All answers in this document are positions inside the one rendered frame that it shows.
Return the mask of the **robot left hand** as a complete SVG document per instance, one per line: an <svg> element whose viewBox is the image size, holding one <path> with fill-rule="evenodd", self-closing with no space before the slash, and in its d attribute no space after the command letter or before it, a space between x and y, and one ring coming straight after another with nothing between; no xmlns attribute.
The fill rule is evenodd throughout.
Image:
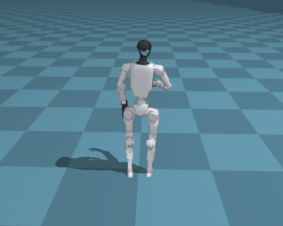
<svg viewBox="0 0 283 226"><path fill-rule="evenodd" d="M126 100L126 104L125 105L123 105L123 104L121 104L121 105L122 105L122 118L123 118L123 116L124 116L124 109L128 106L127 100Z"/></svg>

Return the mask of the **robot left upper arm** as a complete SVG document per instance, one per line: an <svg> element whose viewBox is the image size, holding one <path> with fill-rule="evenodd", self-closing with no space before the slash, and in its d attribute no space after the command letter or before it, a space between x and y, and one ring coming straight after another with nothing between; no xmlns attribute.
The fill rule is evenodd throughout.
<svg viewBox="0 0 283 226"><path fill-rule="evenodd" d="M130 71L130 65L131 62L127 62L125 64L123 64L123 66L121 67L121 72L117 81L117 87L120 90L124 90L126 88L126 85L124 84L125 79L127 78L128 75L128 71Z"/></svg>

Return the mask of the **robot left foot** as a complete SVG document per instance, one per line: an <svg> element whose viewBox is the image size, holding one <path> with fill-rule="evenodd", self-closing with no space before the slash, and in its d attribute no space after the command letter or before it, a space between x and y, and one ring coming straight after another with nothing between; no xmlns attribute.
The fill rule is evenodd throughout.
<svg viewBox="0 0 283 226"><path fill-rule="evenodd" d="M128 169L127 169L127 177L129 177L129 178L133 177L133 168L132 168L132 172L131 172L131 170L129 170L129 172L128 172Z"/></svg>

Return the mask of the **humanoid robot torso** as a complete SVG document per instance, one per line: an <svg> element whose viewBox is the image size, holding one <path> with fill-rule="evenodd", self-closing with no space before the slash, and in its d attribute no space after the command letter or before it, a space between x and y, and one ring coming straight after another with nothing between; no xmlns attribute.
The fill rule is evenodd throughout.
<svg viewBox="0 0 283 226"><path fill-rule="evenodd" d="M137 96L137 100L133 105L133 114L143 117L148 116L149 103L146 98L150 94L154 84L154 63L149 65L137 65L133 61L130 65L130 88L134 96Z"/></svg>

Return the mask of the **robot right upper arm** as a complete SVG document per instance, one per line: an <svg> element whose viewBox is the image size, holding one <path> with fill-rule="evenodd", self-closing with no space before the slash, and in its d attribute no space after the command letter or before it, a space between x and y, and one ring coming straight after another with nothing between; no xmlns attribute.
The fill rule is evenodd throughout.
<svg viewBox="0 0 283 226"><path fill-rule="evenodd" d="M168 91L171 89L172 85L169 81L169 78L165 72L165 69L162 65L154 65L153 66L153 69L154 69L154 73L159 76L159 78L161 79L161 81L164 83L162 88L165 90L165 91Z"/></svg>

